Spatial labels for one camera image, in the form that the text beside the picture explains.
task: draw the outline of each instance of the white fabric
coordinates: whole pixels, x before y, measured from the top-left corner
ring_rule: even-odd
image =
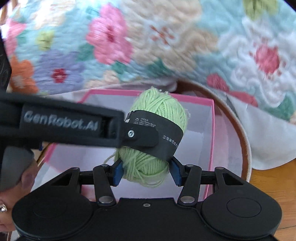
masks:
[[[118,89],[118,90],[140,90],[144,91],[151,86],[160,89],[162,91],[174,92],[177,88],[177,81],[173,78],[157,78],[150,80],[141,80],[134,82],[127,82],[125,84],[116,84],[116,85],[105,85],[97,89]],[[62,99],[77,102],[87,93],[89,89],[73,91],[69,93],[56,94],[47,96],[49,98]]]
[[[249,139],[252,168],[266,170],[296,158],[296,126],[227,95]]]

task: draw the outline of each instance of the green yarn ball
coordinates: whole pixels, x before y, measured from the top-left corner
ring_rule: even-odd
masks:
[[[167,92],[156,88],[143,92],[131,107],[131,111],[145,110],[169,119],[185,132],[187,113],[182,105]],[[168,174],[168,162],[141,151],[122,147],[115,152],[114,160],[121,158],[124,178],[145,187],[157,187]]]

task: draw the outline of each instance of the blue gripper pad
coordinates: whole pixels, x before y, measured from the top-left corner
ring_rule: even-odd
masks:
[[[118,186],[119,183],[120,183],[121,178],[123,177],[123,162],[121,160],[118,160],[118,161],[120,163],[114,169],[114,176],[113,176],[113,184],[114,184],[114,186]]]
[[[171,161],[169,165],[169,169],[175,184],[177,186],[181,186],[182,180],[181,180],[181,173],[178,165],[174,161]]]

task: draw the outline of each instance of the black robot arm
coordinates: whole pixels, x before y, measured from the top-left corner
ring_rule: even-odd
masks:
[[[38,147],[42,141],[103,147],[154,147],[154,127],[124,122],[124,113],[102,107],[0,92],[1,145]],[[177,186],[171,199],[120,199],[110,186],[123,177],[123,165],[101,165],[92,171],[71,168],[21,199],[12,211],[27,240],[276,240],[279,204],[225,168],[202,171],[176,158],[169,169]],[[213,194],[198,202],[200,185]],[[96,202],[80,194],[94,185]]]
[[[276,240],[281,208],[256,187],[225,168],[202,171],[176,158],[170,173],[183,186],[177,202],[121,198],[117,203],[110,186],[123,176],[121,160],[87,172],[71,168],[15,205],[19,241]],[[203,184],[211,184],[214,193],[198,202]],[[94,185],[96,202],[80,194],[81,185]]]

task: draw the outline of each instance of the pink flower pattern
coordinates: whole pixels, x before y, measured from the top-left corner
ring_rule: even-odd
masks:
[[[222,90],[247,104],[251,104],[255,107],[258,107],[257,100],[254,96],[249,95],[245,92],[230,91],[229,86],[226,84],[225,80],[217,73],[210,74],[207,77],[207,85],[214,89]]]
[[[125,39],[126,22],[118,8],[110,3],[104,5],[100,17],[92,20],[86,40],[93,45],[95,58],[103,64],[115,61],[129,63],[132,45]]]
[[[278,47],[269,47],[267,44],[262,44],[256,51],[254,59],[260,70],[265,74],[273,74],[279,68],[280,58]]]
[[[16,36],[18,36],[21,32],[23,32],[26,28],[25,23],[19,23],[12,19],[7,20],[8,27],[8,33],[7,38],[5,40],[5,50],[8,56],[12,55],[15,52],[15,49],[17,48],[17,39]]]

